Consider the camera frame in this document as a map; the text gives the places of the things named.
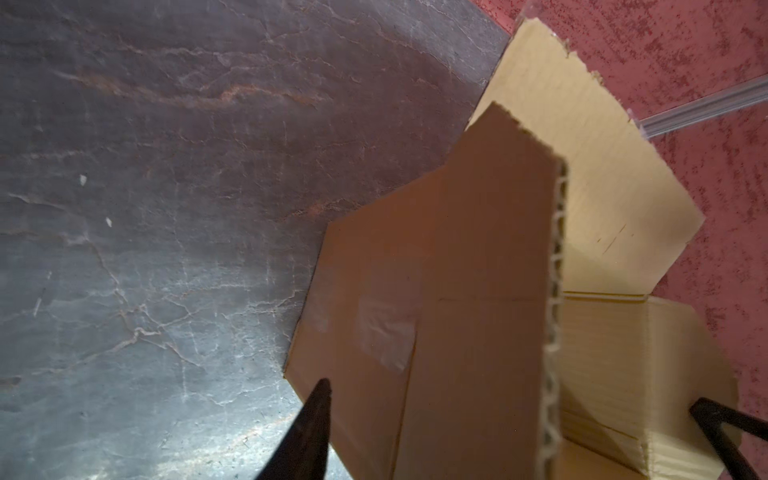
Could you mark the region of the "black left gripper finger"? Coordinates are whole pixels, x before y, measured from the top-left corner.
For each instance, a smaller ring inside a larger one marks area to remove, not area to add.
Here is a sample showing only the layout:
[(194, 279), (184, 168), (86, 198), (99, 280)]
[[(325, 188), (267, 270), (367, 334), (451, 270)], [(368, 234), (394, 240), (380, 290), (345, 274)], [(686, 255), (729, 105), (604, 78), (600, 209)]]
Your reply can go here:
[(323, 480), (331, 433), (332, 389), (320, 379), (256, 480)]

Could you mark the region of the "brown cardboard express box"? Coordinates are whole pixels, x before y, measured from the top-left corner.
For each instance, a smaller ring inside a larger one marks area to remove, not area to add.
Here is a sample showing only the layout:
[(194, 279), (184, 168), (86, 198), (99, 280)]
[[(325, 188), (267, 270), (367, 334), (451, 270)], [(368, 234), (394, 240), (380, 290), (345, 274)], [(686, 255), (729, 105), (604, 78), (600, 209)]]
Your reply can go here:
[(654, 289), (703, 214), (622, 105), (524, 19), (435, 171), (332, 222), (285, 376), (332, 388), (354, 479), (715, 479), (738, 401)]

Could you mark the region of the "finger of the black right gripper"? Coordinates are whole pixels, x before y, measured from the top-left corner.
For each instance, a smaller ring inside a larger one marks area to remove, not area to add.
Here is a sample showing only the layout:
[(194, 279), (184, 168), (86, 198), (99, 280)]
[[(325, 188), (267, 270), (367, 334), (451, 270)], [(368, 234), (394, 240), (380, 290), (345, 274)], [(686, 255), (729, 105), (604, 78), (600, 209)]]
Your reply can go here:
[(734, 427), (763, 441), (767, 440), (767, 421), (701, 397), (689, 413), (723, 462), (733, 480), (758, 480), (759, 475), (727, 435), (724, 426)]

